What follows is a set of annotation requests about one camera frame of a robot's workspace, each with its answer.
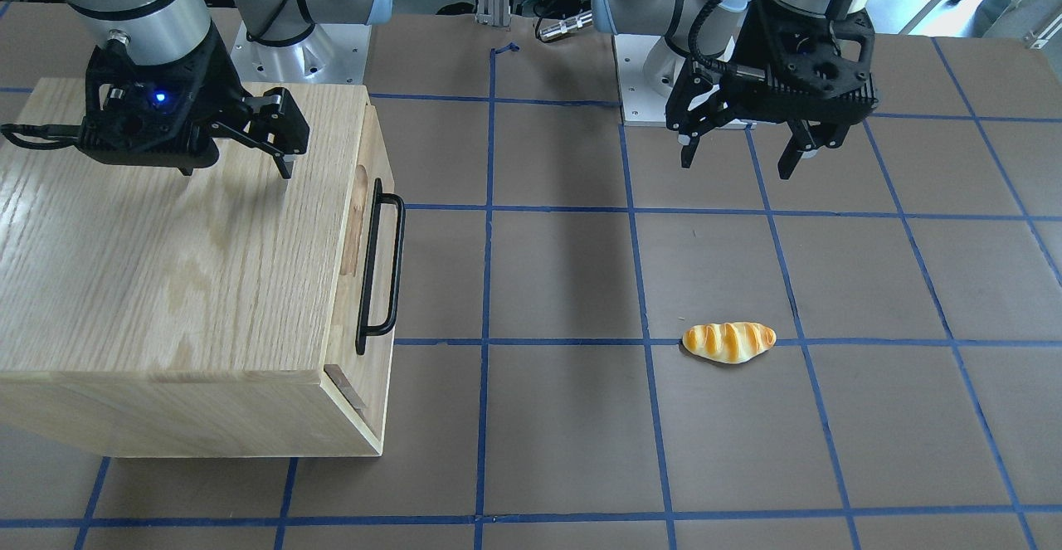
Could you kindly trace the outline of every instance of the wooden cabinet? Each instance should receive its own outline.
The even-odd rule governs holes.
[[[4,144],[0,420],[112,457],[382,452],[394,334],[355,353],[374,184],[394,188],[379,122],[360,85],[286,86],[311,126],[291,181],[236,142],[192,176]],[[44,79],[20,122],[80,123],[84,96]]]

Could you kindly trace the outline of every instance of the drawer handle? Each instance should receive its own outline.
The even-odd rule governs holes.
[[[373,273],[376,269],[376,243],[380,235],[380,206],[391,203],[398,210],[398,222],[395,224],[395,254],[392,260],[394,271],[391,273],[391,299],[388,300],[388,316],[383,324],[369,324],[370,300],[373,296]],[[398,278],[401,273],[401,247],[406,239],[406,202],[393,193],[383,193],[383,183],[376,179],[373,187],[373,213],[369,217],[369,241],[365,251],[365,278],[361,282],[361,308],[358,309],[358,339],[355,349],[359,356],[365,354],[365,340],[369,336],[383,336],[391,332],[398,317]]]

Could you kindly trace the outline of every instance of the grid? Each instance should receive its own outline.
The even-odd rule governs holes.
[[[0,17],[7,11],[7,5],[0,10]],[[975,384],[967,373],[960,347],[1008,347],[1008,348],[1056,348],[1062,347],[1062,340],[1010,340],[1010,339],[958,339],[953,334],[952,327],[945,315],[944,307],[937,293],[930,271],[922,254],[922,248],[917,240],[912,223],[918,221],[972,221],[972,222],[1025,222],[1034,237],[1040,253],[1055,279],[1062,286],[1062,275],[1059,273],[1058,262],[1051,255],[1047,244],[1040,233],[1040,225],[1050,222],[1062,221],[1062,214],[1031,214],[1028,212],[1025,203],[1018,194],[1011,176],[1008,175],[1004,164],[991,141],[983,123],[1062,123],[1062,119],[1039,119],[1024,118],[1024,116],[978,116],[971,101],[967,99],[959,79],[956,78],[952,65],[941,49],[937,40],[932,40],[933,49],[941,58],[948,76],[953,82],[957,92],[965,104],[967,116],[937,116],[937,115],[902,115],[902,113],[879,113],[875,118],[884,120],[962,120],[971,122],[978,130],[982,138],[983,145],[990,153],[994,166],[999,175],[1005,181],[1010,195],[1013,195],[1014,203],[1020,209],[1018,214],[952,214],[952,213],[908,213],[904,210],[900,195],[889,173],[885,158],[877,144],[873,127],[870,123],[862,123],[862,127],[875,160],[884,176],[889,195],[894,203],[894,212],[858,212],[857,210],[785,210],[774,209],[768,195],[768,188],[764,173],[761,172],[756,145],[751,131],[744,131],[744,139],[748,145],[748,154],[755,172],[755,181],[758,193],[761,199],[763,209],[733,209],[733,207],[637,207],[635,205],[634,188],[632,181],[632,169],[628,153],[628,130],[621,124],[618,125],[619,150],[622,161],[622,176],[626,194],[626,207],[603,206],[515,206],[496,205],[495,193],[495,127],[496,111],[500,104],[537,104],[537,105],[566,105],[566,107],[578,107],[578,105],[590,105],[590,107],[616,107],[614,101],[547,101],[532,99],[516,99],[516,97],[497,96],[497,59],[500,55],[518,55],[520,48],[516,44],[509,44],[506,47],[491,48],[489,63],[489,88],[487,97],[447,97],[435,96],[435,93],[373,93],[374,99],[379,100],[413,100],[413,101],[456,101],[457,103],[485,103],[487,104],[487,144],[486,144],[486,197],[483,205],[460,205],[459,203],[410,203],[408,209],[415,213],[421,210],[447,210],[448,212],[482,212],[484,222],[484,247],[483,247],[483,289],[482,289],[482,327],[479,339],[430,339],[430,338],[400,338],[395,344],[398,346],[423,346],[447,343],[455,346],[478,347],[480,350],[479,369],[479,415],[477,430],[477,457],[476,457],[476,494],[475,512],[473,514],[452,515],[374,515],[374,516],[291,516],[289,515],[292,504],[292,496],[295,489],[298,475],[298,459],[291,459],[288,462],[287,472],[280,509],[276,517],[235,517],[235,518],[207,518],[207,517],[161,517],[161,518],[113,518],[96,516],[97,504],[100,500],[104,483],[107,478],[112,461],[103,458],[99,464],[91,493],[86,502],[84,516],[80,519],[0,519],[0,530],[3,529],[76,529],[78,535],[73,544],[75,550],[85,547],[86,538],[90,530],[113,529],[113,528],[272,528],[275,529],[274,548],[285,547],[286,535],[294,528],[311,528],[323,526],[470,526],[474,531],[473,547],[479,550],[484,546],[483,532],[486,525],[493,523],[563,523],[563,522],[624,522],[624,521],[651,521],[661,522],[667,532],[668,548],[680,547],[675,534],[675,523],[688,521],[726,521],[726,520],[757,520],[757,519],[820,519],[820,518],[842,518],[844,520],[851,546],[860,549],[859,527],[856,519],[862,517],[889,517],[889,516],[912,516],[912,515],[987,515],[1003,514],[1013,515],[1017,518],[1025,543],[1030,549],[1038,548],[1037,540],[1032,534],[1027,520],[1030,514],[1059,514],[1062,513],[1062,504],[1022,503],[1011,481],[1008,466],[1005,464],[1003,454],[996,444],[995,436],[982,411],[981,401]],[[0,86],[0,91],[12,93],[27,93],[27,88],[4,88]],[[495,212],[527,212],[527,213],[614,213],[627,214],[632,241],[631,254],[633,255],[634,277],[637,289],[638,313],[640,316],[640,338],[589,338],[589,339],[559,339],[559,338],[497,338],[491,331],[491,281],[492,281],[492,236],[493,221]],[[662,426],[660,410],[660,399],[657,397],[657,381],[655,377],[653,346],[673,346],[672,339],[653,338],[650,333],[649,308],[646,297],[646,277],[643,273],[641,246],[638,236],[638,220],[641,214],[748,214],[749,217],[764,217],[767,220],[770,236],[773,243],[774,255],[776,256],[778,269],[781,270],[785,293],[792,312],[795,328],[795,338],[780,339],[778,347],[799,348],[806,369],[806,376],[811,388],[816,410],[821,422],[823,439],[829,456],[829,463],[836,480],[841,506],[836,509],[786,509],[786,510],[738,510],[738,511],[676,511],[672,505],[671,498],[671,475],[668,469],[668,458],[665,447],[665,432]],[[945,332],[942,339],[883,339],[883,338],[808,338],[805,336],[804,326],[801,321],[799,300],[794,293],[792,278],[790,277],[789,265],[786,259],[785,248],[783,248],[783,238],[780,236],[780,228],[776,218],[835,218],[844,220],[845,218],[872,218],[873,220],[898,221],[910,244],[910,253],[913,255],[925,287],[929,292],[937,316]],[[820,346],[918,346],[918,347],[942,347],[952,350],[962,383],[969,396],[970,403],[975,411],[979,427],[983,433],[999,478],[1006,488],[1009,503],[996,504],[963,504],[963,505],[912,505],[912,506],[853,506],[849,498],[847,486],[845,485],[844,474],[842,472],[841,460],[835,445],[834,433],[830,429],[829,416],[827,415],[826,402],[823,400],[823,392],[820,379],[817,374],[816,364],[812,358],[811,348]],[[654,445],[656,452],[656,463],[662,493],[663,511],[635,512],[635,513],[518,513],[518,514],[489,514],[485,511],[486,496],[486,461],[487,461],[487,432],[489,422],[489,383],[491,377],[491,348],[503,346],[633,346],[644,350],[645,368],[649,390],[649,406],[652,418]]]

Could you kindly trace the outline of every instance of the wooden drawer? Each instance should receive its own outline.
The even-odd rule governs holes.
[[[291,181],[236,142],[192,176],[0,150],[0,420],[110,457],[382,452],[394,334],[355,353],[375,181],[394,190],[379,122],[360,85],[285,86],[311,126]],[[20,122],[83,104],[44,79]]]

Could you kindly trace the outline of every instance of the croissant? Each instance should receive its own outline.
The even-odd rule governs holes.
[[[689,353],[721,363],[744,363],[770,349],[774,331],[754,322],[695,326],[682,337]]]

